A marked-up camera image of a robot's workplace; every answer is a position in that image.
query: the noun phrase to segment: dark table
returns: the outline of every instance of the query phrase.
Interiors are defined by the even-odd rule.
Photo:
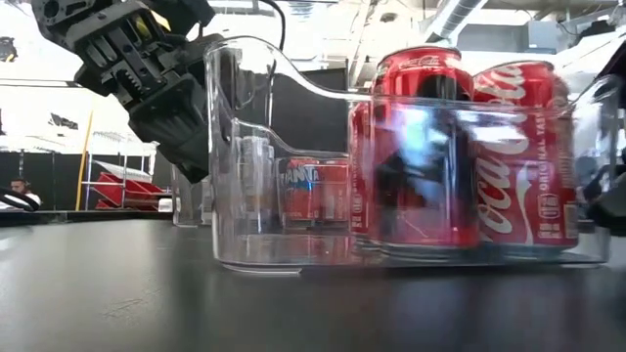
[[[597,269],[279,278],[211,255],[208,229],[158,220],[0,229],[0,351],[626,351],[626,251]]]

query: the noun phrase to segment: person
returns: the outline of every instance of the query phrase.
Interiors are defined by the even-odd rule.
[[[11,190],[21,195],[27,196],[28,198],[31,198],[37,204],[41,205],[41,198],[32,192],[32,190],[30,189],[30,183],[26,181],[24,178],[22,177],[14,178],[11,181]],[[15,198],[15,197],[7,196],[7,198],[9,198],[10,200],[22,202],[20,199]],[[15,210],[15,208],[9,204],[6,204],[0,201],[0,210]]]

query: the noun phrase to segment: cable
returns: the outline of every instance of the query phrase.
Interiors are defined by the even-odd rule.
[[[565,31],[565,33],[569,34],[569,35],[573,35],[573,36],[577,36],[578,34],[574,34],[572,32],[570,32],[566,26],[563,25],[563,23],[561,22],[557,22],[557,24]]]
[[[12,200],[9,197],[16,198],[20,201]],[[32,198],[4,187],[0,187],[0,202],[28,212],[39,210],[39,204]]]
[[[534,18],[532,15],[530,15],[530,13],[528,12],[528,10],[526,10],[526,9],[519,9],[519,10],[515,10],[515,11],[516,11],[516,12],[522,11],[522,12],[524,12],[526,15],[528,15],[528,17],[530,18],[530,20],[531,20],[531,21],[535,21],[535,18]]]
[[[283,51],[285,47],[285,32],[287,28],[287,20],[285,18],[285,13],[281,10],[281,7],[274,0],[259,0],[260,2],[269,5],[272,9],[276,10],[278,15],[281,18],[281,41],[279,42],[278,48]]]
[[[62,79],[39,79],[39,78],[5,78],[0,77],[0,80],[10,80],[10,81],[18,81],[18,82],[56,82],[56,83],[65,83],[78,85],[78,83],[74,81],[62,80]]]
[[[2,84],[2,83],[0,83],[0,87],[84,89],[83,87],[72,87],[72,86],[64,87],[64,86],[47,86],[47,85],[39,85],[39,84]]]

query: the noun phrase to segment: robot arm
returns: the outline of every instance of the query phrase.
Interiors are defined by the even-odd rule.
[[[215,16],[205,0],[32,0],[32,9],[41,34],[82,60],[77,83],[115,95],[135,134],[158,142],[190,182],[208,174],[202,54],[222,38],[186,39]]]

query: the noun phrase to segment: fanta logo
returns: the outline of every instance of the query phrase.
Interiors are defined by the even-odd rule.
[[[292,187],[308,187],[309,184],[320,181],[320,174],[313,165],[298,165],[287,170],[285,181]]]

